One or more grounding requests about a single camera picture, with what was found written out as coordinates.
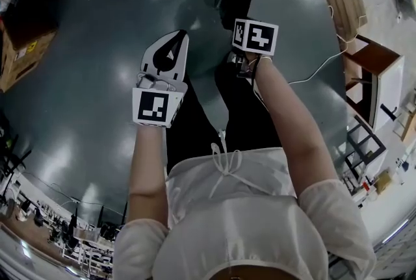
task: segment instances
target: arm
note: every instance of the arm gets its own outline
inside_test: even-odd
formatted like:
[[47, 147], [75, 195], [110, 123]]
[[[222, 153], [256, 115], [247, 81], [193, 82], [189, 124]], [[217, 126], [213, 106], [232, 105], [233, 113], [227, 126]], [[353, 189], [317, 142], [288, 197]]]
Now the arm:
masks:
[[285, 150], [297, 196], [314, 183], [338, 179], [318, 125], [270, 60], [259, 62], [255, 81]]
[[168, 201], [162, 162], [163, 130], [139, 126], [130, 172], [129, 215], [127, 222], [152, 219], [165, 227]]

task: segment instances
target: white blouse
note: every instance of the white blouse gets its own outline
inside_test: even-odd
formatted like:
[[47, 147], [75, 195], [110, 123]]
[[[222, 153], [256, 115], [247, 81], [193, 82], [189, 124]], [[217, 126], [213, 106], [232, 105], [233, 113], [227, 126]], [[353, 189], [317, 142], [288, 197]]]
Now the white blouse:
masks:
[[124, 226], [114, 279], [208, 280], [254, 265], [327, 280], [327, 251], [350, 262], [357, 279], [370, 275], [376, 257], [346, 187], [322, 181], [298, 199], [292, 189], [281, 149], [182, 162], [168, 179], [172, 230], [154, 220]]

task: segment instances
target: white cable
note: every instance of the white cable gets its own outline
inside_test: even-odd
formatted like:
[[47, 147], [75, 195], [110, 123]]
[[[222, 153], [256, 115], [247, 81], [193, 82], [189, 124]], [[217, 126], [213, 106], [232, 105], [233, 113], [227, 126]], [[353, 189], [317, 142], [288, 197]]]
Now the white cable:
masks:
[[[361, 27], [361, 19], [362, 18], [366, 18], [367, 17], [367, 15], [366, 16], [361, 16], [361, 17], [359, 17], [358, 18], [358, 28], [360, 28]], [[344, 50], [344, 51], [341, 51], [340, 53], [337, 53], [336, 55], [334, 55], [334, 56], [332, 56], [332, 57], [330, 57], [330, 58], [328, 58], [327, 60], [325, 60], [325, 62], [323, 62], [320, 66], [319, 66], [319, 68], [318, 68], [318, 70], [317, 71], [315, 71], [309, 78], [307, 78], [307, 79], [304, 79], [304, 80], [299, 80], [299, 81], [292, 81], [292, 82], [290, 82], [289, 83], [289, 85], [292, 85], [292, 84], [300, 84], [300, 83], [306, 83], [307, 81], [310, 81], [325, 65], [326, 65], [326, 63], [328, 63], [331, 59], [333, 59], [333, 58], [335, 58], [335, 57], [338, 57], [338, 56], [340, 56], [340, 55], [342, 55], [343, 53], [345, 53], [347, 50], [348, 50], [348, 44], [350, 44], [350, 43], [352, 43], [352, 42], [354, 42], [355, 41], [355, 39], [357, 38], [357, 36], [358, 36], [358, 32], [357, 32], [357, 34], [354, 36], [354, 38], [352, 39], [352, 40], [350, 40], [350, 41], [346, 41], [346, 40], [344, 40], [341, 36], [339, 36], [338, 34], [337, 34], [337, 37], [341, 40], [341, 41], [343, 41], [345, 44], [346, 44], [346, 49]]]
[[61, 205], [59, 205], [59, 206], [64, 206], [65, 204], [68, 204], [68, 203], [73, 203], [74, 201], [73, 200], [67, 200], [67, 201], [65, 201], [65, 203], [63, 203], [63, 204], [61, 204]]
[[329, 7], [331, 9], [331, 19], [333, 19], [333, 7], [331, 5]]
[[[35, 179], [37, 179], [37, 180], [38, 180], [38, 181], [40, 181], [41, 183], [45, 184], [48, 188], [50, 188], [50, 189], [54, 190], [55, 192], [58, 192], [58, 193], [62, 194], [63, 196], [65, 196], [65, 197], [67, 197], [67, 198], [69, 199], [68, 201], [64, 202], [64, 203], [63, 203], [62, 205], [60, 205], [60, 206], [63, 206], [63, 205], [65, 205], [65, 204], [67, 204], [67, 203], [70, 203], [70, 202], [75, 203], [75, 201], [72, 199], [72, 197], [70, 197], [70, 196], [68, 196], [67, 194], [65, 194], [64, 192], [62, 192], [61, 187], [60, 187], [57, 183], [51, 183], [51, 184], [49, 185], [49, 184], [47, 184], [46, 182], [44, 182], [43, 180], [41, 180], [39, 177], [37, 177], [36, 175], [34, 175], [33, 173], [25, 173], [25, 175], [31, 175], [31, 176], [33, 176]], [[52, 187], [52, 185], [56, 185], [56, 186], [59, 188], [59, 190], [60, 190], [60, 191], [55, 190], [55, 189]], [[82, 200], [80, 200], [78, 203], [80, 203], [80, 204], [88, 204], [88, 205], [98, 205], [98, 206], [104, 206], [103, 204], [100, 204], [100, 203], [89, 203], [89, 202], [87, 202], [87, 201], [82, 201]], [[114, 212], [114, 213], [117, 213], [117, 214], [119, 214], [119, 215], [123, 215], [122, 213], [117, 212], [116, 210], [110, 209], [110, 207], [104, 206], [104, 208], [105, 208], [105, 209], [107, 209], [107, 210], [110, 210], [110, 211], [112, 211], [112, 212]]]

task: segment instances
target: white drawstring tie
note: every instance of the white drawstring tie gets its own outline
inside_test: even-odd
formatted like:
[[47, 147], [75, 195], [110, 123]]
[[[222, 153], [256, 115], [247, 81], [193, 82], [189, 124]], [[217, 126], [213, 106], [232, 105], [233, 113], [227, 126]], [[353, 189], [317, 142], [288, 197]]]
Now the white drawstring tie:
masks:
[[[211, 193], [209, 194], [209, 198], [211, 199], [213, 197], [215, 190], [218, 188], [218, 185], [220, 185], [220, 183], [222, 182], [225, 176], [232, 176], [236, 180], [240, 181], [241, 183], [244, 183], [247, 186], [250, 186], [265, 194], [270, 194], [266, 190], [262, 189], [260, 186], [255, 185], [247, 181], [246, 179], [235, 174], [235, 172], [239, 170], [241, 167], [242, 154], [239, 150], [236, 150], [231, 154], [231, 160], [228, 161], [227, 145], [226, 145], [226, 139], [224, 138], [224, 134], [220, 133], [220, 138], [221, 138], [222, 148], [224, 149], [224, 152], [225, 152], [226, 165], [224, 167], [222, 164], [221, 149], [216, 143], [212, 143], [211, 149], [213, 150], [213, 161], [214, 161], [216, 169], [218, 169], [218, 171], [221, 173], [221, 176], [218, 178], [217, 182], [213, 186], [213, 189], [211, 190]], [[235, 155], [237, 156], [237, 164], [233, 168], [233, 161], [234, 161]]]

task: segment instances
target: black and white fiducial marker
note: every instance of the black and white fiducial marker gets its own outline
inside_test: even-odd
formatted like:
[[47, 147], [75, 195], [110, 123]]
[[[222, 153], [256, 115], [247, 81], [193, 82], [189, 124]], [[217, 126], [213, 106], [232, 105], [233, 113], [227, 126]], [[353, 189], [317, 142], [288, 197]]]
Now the black and white fiducial marker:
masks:
[[236, 19], [233, 46], [243, 51], [274, 56], [279, 26], [260, 21]]
[[168, 113], [168, 102], [169, 94], [142, 92], [137, 118], [164, 122]]

